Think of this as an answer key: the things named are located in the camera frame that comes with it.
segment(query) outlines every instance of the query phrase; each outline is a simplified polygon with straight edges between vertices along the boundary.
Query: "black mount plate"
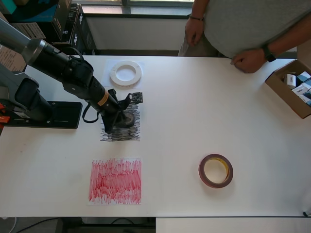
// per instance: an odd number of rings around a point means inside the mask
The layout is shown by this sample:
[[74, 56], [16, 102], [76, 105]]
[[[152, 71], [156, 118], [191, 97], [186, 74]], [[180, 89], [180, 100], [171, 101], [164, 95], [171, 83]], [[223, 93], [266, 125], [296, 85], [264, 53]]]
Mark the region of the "black mount plate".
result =
[[53, 117], [48, 121], [35, 121], [21, 118], [14, 112], [6, 111], [3, 115], [9, 116], [10, 121], [4, 126], [53, 128], [53, 129], [77, 129], [80, 122], [82, 104], [80, 102], [48, 101], [53, 108]]

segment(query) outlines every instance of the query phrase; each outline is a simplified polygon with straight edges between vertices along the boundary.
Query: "man's hand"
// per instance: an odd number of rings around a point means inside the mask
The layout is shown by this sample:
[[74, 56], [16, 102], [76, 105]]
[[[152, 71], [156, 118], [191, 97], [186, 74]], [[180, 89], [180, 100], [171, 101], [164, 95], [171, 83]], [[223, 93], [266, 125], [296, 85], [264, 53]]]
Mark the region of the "man's hand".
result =
[[189, 18], [186, 26], [186, 40], [190, 46], [195, 46], [203, 34], [204, 22]]
[[262, 49], [249, 50], [235, 56], [231, 64], [244, 73], [255, 73], [266, 63]]

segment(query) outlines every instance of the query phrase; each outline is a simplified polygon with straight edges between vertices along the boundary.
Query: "window sill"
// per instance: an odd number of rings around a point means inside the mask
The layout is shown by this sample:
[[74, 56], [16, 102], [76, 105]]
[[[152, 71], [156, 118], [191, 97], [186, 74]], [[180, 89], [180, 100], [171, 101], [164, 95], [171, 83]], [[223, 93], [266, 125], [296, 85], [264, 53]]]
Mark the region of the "window sill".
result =
[[118, 17], [118, 18], [170, 18], [188, 19], [190, 7], [140, 7], [140, 6], [82, 6], [86, 17]]

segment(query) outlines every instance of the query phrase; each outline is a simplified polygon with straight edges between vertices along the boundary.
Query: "wristwatch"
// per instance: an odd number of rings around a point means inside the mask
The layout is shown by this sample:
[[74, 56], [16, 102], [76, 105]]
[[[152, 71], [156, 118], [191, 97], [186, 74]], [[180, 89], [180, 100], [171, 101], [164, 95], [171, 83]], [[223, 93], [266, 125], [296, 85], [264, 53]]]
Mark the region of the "wristwatch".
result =
[[264, 57], [268, 60], [268, 62], [273, 62], [276, 60], [276, 57], [271, 53], [271, 51], [268, 48], [268, 44], [262, 46]]
[[202, 17], [202, 18], [197, 18], [197, 17], [194, 17], [194, 16], [192, 16], [192, 15], [189, 15], [189, 18], [196, 19], [196, 20], [199, 20], [199, 21], [203, 21], [203, 20], [204, 20], [204, 17]]

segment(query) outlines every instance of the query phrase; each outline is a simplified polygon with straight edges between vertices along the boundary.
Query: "window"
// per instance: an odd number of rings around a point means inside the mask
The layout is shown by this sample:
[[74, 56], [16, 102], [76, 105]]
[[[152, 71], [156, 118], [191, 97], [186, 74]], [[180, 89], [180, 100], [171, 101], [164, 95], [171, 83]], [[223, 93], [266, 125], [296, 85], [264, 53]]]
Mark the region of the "window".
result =
[[191, 7], [194, 0], [73, 0], [81, 4]]

